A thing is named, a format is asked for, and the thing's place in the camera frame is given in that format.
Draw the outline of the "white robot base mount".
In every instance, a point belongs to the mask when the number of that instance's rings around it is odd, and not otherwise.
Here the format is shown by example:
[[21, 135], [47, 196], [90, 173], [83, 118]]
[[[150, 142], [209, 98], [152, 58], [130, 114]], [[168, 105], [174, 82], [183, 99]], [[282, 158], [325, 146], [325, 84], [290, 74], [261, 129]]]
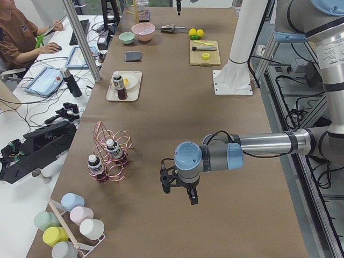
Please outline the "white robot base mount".
[[216, 95], [253, 94], [250, 84], [249, 58], [268, 1], [243, 1], [227, 64], [213, 71]]

